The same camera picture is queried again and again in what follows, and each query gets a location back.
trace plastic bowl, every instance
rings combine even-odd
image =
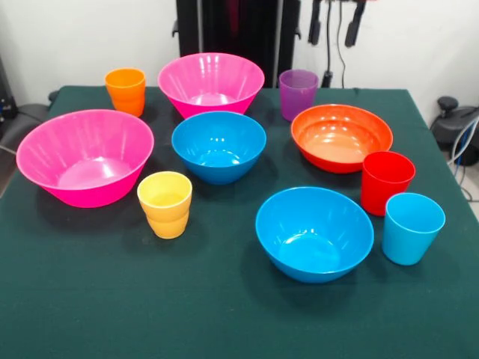
[[[208,111],[244,114],[264,84],[258,65],[240,56],[183,56],[163,67],[158,86],[184,118]]]
[[[364,260],[373,225],[348,197],[319,187],[271,196],[256,216],[256,234],[276,267],[305,283],[337,279]]]
[[[205,182],[224,185],[253,167],[266,146],[266,133],[244,114],[207,112],[180,123],[171,143],[192,173]]]
[[[348,105],[320,105],[298,114],[293,140],[313,165],[336,174],[360,171],[364,158],[392,146],[392,131],[375,114]]]
[[[129,192],[153,143],[150,127],[131,114],[78,111],[31,131],[18,148],[16,164],[66,204],[100,207]]]

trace cup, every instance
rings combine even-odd
[[[410,192],[396,194],[386,205],[382,251],[396,264],[416,264],[445,222],[441,206],[430,198]]]
[[[138,69],[116,69],[105,76],[106,89],[115,110],[141,116],[144,109],[146,79]]]
[[[372,215],[384,216],[386,202],[407,190],[416,169],[410,159],[396,152],[374,152],[362,162],[361,205]]]
[[[154,233],[163,239],[181,236],[186,229],[193,186],[178,172],[157,172],[138,185],[138,199]]]
[[[288,121],[314,103],[319,79],[315,73],[306,70],[288,70],[279,76],[281,114]]]

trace table surface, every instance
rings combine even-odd
[[[254,218],[273,193],[332,188],[359,201],[360,174],[306,162],[281,118],[277,90],[247,114],[268,143],[238,182],[207,185],[171,149],[179,114],[156,88],[142,116],[156,137],[141,178],[190,176],[186,232],[158,240],[131,191],[99,209],[76,209],[16,174],[0,200],[0,358],[479,358],[479,226],[405,90],[318,90],[316,103],[378,114],[393,150],[417,168],[410,190],[436,200],[447,224],[423,260],[396,266],[375,243],[347,276],[297,283],[260,247]],[[50,115],[111,108],[105,88],[65,87]]]

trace green tablecloth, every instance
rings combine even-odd
[[[248,110],[268,135],[250,173],[226,186],[189,174],[189,225],[170,242],[152,234],[135,191],[75,209],[17,174],[0,200],[0,358],[479,358],[479,226],[404,90],[319,90],[317,103],[389,123],[393,149],[417,167],[410,189],[447,215],[425,258],[389,262],[371,217],[373,250],[340,280],[305,285],[270,264],[254,232],[265,199],[318,185],[358,201],[361,184],[300,156],[278,98],[262,90]],[[111,108],[105,88],[62,88],[50,115],[85,108]],[[142,118],[156,136],[142,176],[187,173],[170,145],[181,118],[158,89]]]

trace white wall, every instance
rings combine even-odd
[[[312,1],[303,0],[296,41],[295,68],[326,69],[326,13],[321,5],[320,43],[307,44]],[[341,86],[341,63],[336,48],[339,4],[331,15],[334,87]],[[424,119],[438,114],[436,99],[455,96],[463,105],[479,105],[479,1],[377,0],[369,1],[356,46],[344,47],[347,26],[356,4],[343,5],[341,53],[347,63],[346,86],[407,88]]]
[[[332,11],[333,85],[341,64],[336,43],[338,4]],[[346,85],[408,88],[426,121],[436,98],[456,96],[477,104],[479,11],[477,0],[369,1],[356,47],[344,48],[354,4],[344,5],[340,44]],[[294,67],[323,75],[326,10],[322,3],[320,45],[307,44],[311,1],[302,0],[302,40]],[[159,69],[178,56],[175,0],[0,0],[0,54],[19,104],[46,102],[62,85],[101,85],[115,67],[140,67],[156,85]]]
[[[115,67],[141,68],[156,86],[179,56],[175,19],[175,0],[0,0],[0,56],[16,101],[102,85]]]

